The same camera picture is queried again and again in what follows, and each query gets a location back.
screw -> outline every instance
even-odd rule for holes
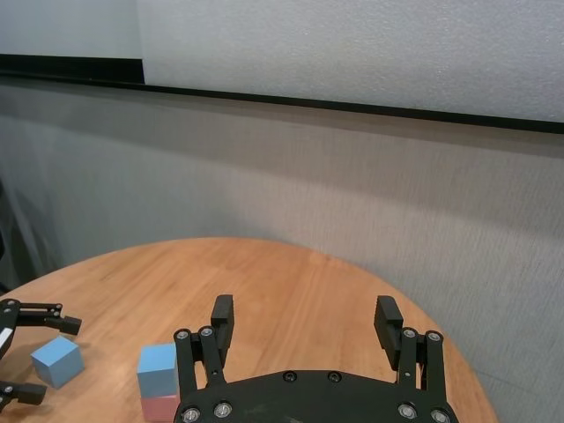
[[[213,410],[213,414],[220,419],[227,417],[231,414],[233,407],[229,403],[219,403],[215,406],[215,410]]]
[[[435,332],[429,332],[429,334],[427,336],[432,341],[440,341],[441,340],[441,335],[439,335],[438,333],[435,333]]]
[[[200,411],[197,408],[189,408],[182,415],[182,423],[192,423],[200,418]]]
[[[341,382],[341,379],[342,379],[341,374],[339,372],[329,372],[327,377],[333,383],[339,383],[339,382]]]
[[[441,410],[432,410],[431,417],[437,423],[450,423],[449,415]]]
[[[295,382],[298,379],[298,375],[295,372],[285,372],[282,377],[286,382]]]
[[[399,415],[406,419],[412,420],[417,417],[417,412],[415,412],[415,409],[409,404],[400,404],[397,410],[399,411]]]

wood grain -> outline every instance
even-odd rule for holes
[[[172,342],[180,327],[207,324],[220,293],[232,293],[235,302],[228,381],[288,368],[393,380],[373,327],[379,294],[396,298],[405,325],[440,329],[378,277],[309,249],[237,238],[148,244],[74,264],[9,294],[62,302],[64,314],[82,318],[76,342],[86,370],[49,389],[42,405],[12,403],[0,419],[143,421],[135,372],[141,347]],[[55,336],[45,328],[18,329],[0,362],[0,379],[40,382],[29,354]],[[461,423],[497,422],[476,375],[448,338],[445,365],[449,402]]]

round table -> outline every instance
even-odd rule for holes
[[[380,278],[310,249],[272,241],[203,238],[164,241],[97,256],[8,293],[27,302],[61,302],[83,319],[75,342],[85,371],[39,406],[12,402],[1,421],[141,422],[136,367],[144,345],[173,342],[181,327],[209,324],[217,295],[234,296],[228,382],[286,369],[336,369],[393,381],[373,326],[377,295],[391,295],[404,325],[440,330]],[[0,361],[0,380],[41,383],[30,353],[57,336],[18,328]],[[495,423],[478,378],[444,343],[447,394],[461,423]],[[203,371],[198,368],[198,383]]]

white wall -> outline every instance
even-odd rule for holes
[[[146,81],[564,122],[564,2],[137,0]]]
[[[38,266],[206,235],[343,257],[444,327],[508,423],[564,412],[563,138],[0,85],[0,177]]]
[[[0,0],[0,54],[141,57],[136,0]]]

gray wall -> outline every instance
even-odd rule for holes
[[[0,54],[141,57],[137,0],[0,0]]]
[[[319,249],[428,311],[501,421],[560,421],[563,136],[14,81],[0,177],[38,271],[191,236]]]

